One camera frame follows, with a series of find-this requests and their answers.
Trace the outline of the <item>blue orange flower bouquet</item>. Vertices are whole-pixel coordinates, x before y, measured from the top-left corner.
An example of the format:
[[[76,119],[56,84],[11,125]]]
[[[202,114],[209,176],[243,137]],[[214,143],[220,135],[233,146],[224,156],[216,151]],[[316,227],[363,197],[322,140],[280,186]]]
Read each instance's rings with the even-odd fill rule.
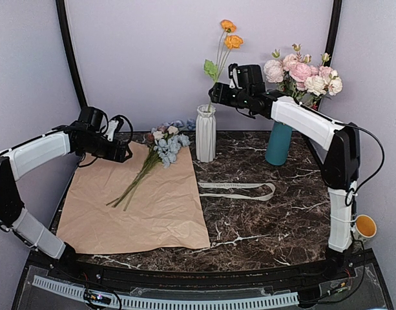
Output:
[[[116,208],[119,204],[125,202],[123,210],[126,211],[137,188],[155,166],[161,164],[164,168],[169,168],[174,164],[181,148],[188,147],[191,144],[189,137],[181,133],[184,128],[187,128],[187,126],[181,120],[163,123],[156,128],[152,128],[151,132],[144,136],[149,151],[141,170],[125,191],[116,199],[108,202],[107,205]]]

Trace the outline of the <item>orange poppy flower stem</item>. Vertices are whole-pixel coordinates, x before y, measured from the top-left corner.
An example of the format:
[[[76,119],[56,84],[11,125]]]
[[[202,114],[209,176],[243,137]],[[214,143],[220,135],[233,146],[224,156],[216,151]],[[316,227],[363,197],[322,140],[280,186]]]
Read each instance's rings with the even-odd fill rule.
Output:
[[[239,49],[244,43],[244,40],[235,34],[236,25],[232,21],[223,19],[220,21],[220,26],[223,32],[218,42],[216,61],[206,59],[203,64],[203,71],[212,79],[213,85],[220,79],[231,51]]]

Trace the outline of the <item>peach wrapping paper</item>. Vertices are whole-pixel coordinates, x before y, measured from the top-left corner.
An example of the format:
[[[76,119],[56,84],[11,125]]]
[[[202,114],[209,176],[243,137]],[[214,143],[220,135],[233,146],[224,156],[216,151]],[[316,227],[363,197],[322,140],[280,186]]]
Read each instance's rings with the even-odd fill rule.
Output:
[[[125,163],[97,160],[78,168],[67,192],[57,236],[80,254],[120,254],[159,247],[210,246],[189,147],[176,163],[159,163],[139,184],[130,202],[119,197],[140,171],[148,154],[132,142]]]

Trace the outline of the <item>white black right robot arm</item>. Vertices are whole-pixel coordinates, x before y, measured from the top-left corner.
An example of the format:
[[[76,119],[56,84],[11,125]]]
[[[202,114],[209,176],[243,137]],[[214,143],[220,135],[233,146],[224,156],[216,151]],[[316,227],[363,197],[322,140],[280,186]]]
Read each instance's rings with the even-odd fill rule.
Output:
[[[318,162],[330,198],[330,236],[326,261],[320,273],[334,280],[346,268],[345,258],[352,250],[352,231],[357,216],[355,193],[360,167],[360,135],[355,125],[347,125],[309,108],[279,90],[267,90],[259,65],[229,65],[232,85],[216,82],[208,91],[212,103],[248,109],[247,117],[257,114],[284,123],[319,144],[326,152]]]

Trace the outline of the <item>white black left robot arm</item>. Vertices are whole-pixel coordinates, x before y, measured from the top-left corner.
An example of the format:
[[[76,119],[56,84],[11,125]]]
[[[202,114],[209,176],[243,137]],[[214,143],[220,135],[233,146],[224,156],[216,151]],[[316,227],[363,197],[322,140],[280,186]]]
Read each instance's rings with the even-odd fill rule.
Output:
[[[76,263],[75,249],[52,233],[35,218],[21,199],[21,189],[26,181],[36,180],[41,166],[48,162],[75,154],[94,159],[123,163],[132,157],[127,138],[119,139],[121,128],[129,124],[124,115],[108,118],[104,111],[94,107],[82,108],[79,117],[70,125],[60,125],[40,136],[0,151],[0,229],[13,233],[25,245],[57,262],[59,274],[69,282],[82,276]]]

